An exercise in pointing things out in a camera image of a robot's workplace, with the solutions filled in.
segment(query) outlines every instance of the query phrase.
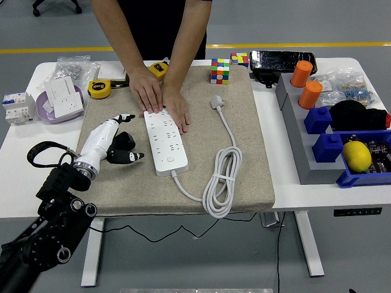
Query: black shirt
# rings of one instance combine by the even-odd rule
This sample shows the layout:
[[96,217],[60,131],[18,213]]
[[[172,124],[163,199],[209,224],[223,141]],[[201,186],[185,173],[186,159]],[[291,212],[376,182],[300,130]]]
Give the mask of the black shirt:
[[[171,58],[185,0],[118,0],[143,60]],[[195,59],[205,59],[206,33]]]

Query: tape measure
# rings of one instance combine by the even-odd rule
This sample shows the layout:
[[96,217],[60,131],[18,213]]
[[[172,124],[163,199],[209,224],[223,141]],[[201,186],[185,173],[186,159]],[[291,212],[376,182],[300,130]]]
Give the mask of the tape measure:
[[90,81],[88,84],[88,94],[94,99],[104,99],[111,94],[110,81]]
[[167,69],[169,65],[167,62],[157,62],[149,66],[149,70],[156,75],[159,81],[162,81],[164,76],[166,75]]

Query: hand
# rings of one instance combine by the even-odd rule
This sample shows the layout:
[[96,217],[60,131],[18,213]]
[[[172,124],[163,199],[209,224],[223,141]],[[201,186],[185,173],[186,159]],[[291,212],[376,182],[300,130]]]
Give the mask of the hand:
[[142,110],[158,113],[163,110],[163,100],[158,78],[147,68],[140,67],[128,73],[130,90]]
[[180,135],[186,133],[188,131],[187,125],[190,125],[190,116],[188,106],[180,90],[163,83],[161,92],[163,94],[163,105],[169,110],[171,117],[178,126]]

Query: blue container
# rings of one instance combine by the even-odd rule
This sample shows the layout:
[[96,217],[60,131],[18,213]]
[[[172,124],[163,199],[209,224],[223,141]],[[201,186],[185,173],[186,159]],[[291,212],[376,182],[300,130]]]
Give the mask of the blue container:
[[[339,132],[338,134],[343,142],[346,142],[347,138],[355,134],[361,142],[374,141],[386,141],[391,146],[391,131],[378,130],[378,131],[348,131]],[[337,184],[340,188],[349,188],[354,186],[372,186],[372,185],[388,185],[391,184],[391,172],[390,173],[370,173],[370,174],[352,174],[342,155],[343,162],[346,166],[346,171],[338,178]]]

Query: white cable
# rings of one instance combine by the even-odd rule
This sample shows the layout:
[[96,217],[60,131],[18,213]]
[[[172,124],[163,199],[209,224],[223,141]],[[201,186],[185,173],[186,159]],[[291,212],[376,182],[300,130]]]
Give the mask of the white cable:
[[[218,151],[214,161],[214,172],[203,192],[202,199],[193,197],[191,194],[185,191],[177,178],[176,171],[171,171],[171,175],[182,193],[191,200],[202,202],[202,206],[206,212],[217,219],[224,218],[231,210],[233,194],[235,191],[235,181],[243,161],[242,152],[239,148],[236,147],[235,139],[231,129],[229,128],[222,114],[220,105],[223,104],[224,103],[219,97],[219,102],[217,102],[217,105],[212,104],[212,107],[217,109],[219,112],[221,120],[228,131],[233,146]],[[217,186],[219,183],[224,183],[224,185],[221,187],[219,192],[217,192]],[[226,191],[225,199],[223,202],[221,202],[219,201],[219,197],[224,193],[224,191]]]

